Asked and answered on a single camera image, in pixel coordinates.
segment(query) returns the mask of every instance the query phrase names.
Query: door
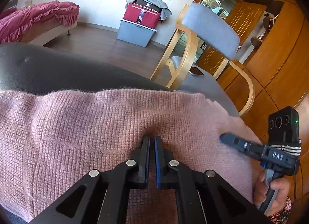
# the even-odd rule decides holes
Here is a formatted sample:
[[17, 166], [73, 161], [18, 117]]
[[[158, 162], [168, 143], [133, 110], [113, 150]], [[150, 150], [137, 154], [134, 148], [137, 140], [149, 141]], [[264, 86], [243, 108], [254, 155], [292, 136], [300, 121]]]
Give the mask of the door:
[[[233, 7], [230, 14], [225, 19], [225, 22], [239, 35], [240, 46], [242, 46], [253, 31], [265, 10], [265, 5], [246, 2], [236, 3]], [[199, 67], [213, 75], [223, 59], [224, 56], [220, 52], [208, 46], [196, 63]]]

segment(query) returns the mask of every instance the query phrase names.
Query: gray plastic storage box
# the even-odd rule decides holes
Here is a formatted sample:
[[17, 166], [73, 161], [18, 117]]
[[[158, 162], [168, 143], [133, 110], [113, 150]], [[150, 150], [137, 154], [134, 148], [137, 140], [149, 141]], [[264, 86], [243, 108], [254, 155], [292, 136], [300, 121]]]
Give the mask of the gray plastic storage box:
[[121, 19], [117, 39], [146, 47], [157, 30]]

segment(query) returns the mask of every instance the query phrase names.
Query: pink knit sweater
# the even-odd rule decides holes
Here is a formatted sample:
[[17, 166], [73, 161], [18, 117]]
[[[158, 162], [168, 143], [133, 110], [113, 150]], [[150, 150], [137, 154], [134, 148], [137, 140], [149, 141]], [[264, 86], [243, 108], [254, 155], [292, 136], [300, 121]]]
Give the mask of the pink knit sweater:
[[[176, 159], [215, 170], [252, 201], [252, 166], [220, 143], [225, 132], [259, 142], [240, 118], [201, 94], [0, 91], [0, 204], [30, 221], [89, 170], [128, 159], [145, 135], [161, 136]], [[127, 223], [177, 223], [174, 192], [156, 189], [153, 171], [147, 190], [131, 190]]]

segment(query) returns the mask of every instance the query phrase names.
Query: smartphone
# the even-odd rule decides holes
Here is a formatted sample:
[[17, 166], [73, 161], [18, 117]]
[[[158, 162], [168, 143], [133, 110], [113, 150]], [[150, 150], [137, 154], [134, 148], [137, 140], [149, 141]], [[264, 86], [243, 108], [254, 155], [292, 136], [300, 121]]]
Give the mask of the smartphone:
[[189, 74], [191, 74], [191, 75], [198, 75], [198, 76], [204, 76], [204, 74], [197, 68], [197, 67], [194, 67], [194, 66], [192, 66], [191, 68], [190, 68], [190, 71], [189, 71]]

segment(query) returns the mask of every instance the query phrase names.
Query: gray blanket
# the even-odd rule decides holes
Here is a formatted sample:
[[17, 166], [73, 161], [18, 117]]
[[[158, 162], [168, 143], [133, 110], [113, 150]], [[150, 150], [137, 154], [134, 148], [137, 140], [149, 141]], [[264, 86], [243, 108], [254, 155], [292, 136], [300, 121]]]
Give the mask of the gray blanket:
[[[127, 1], [126, 8], [127, 8], [128, 4], [133, 3], [135, 0], [126, 0], [126, 1]], [[156, 5], [157, 7], [162, 9], [160, 16], [161, 20], [165, 20], [168, 16], [172, 15], [172, 12], [167, 7], [167, 4], [164, 3], [162, 0], [144, 0], [144, 1]]]

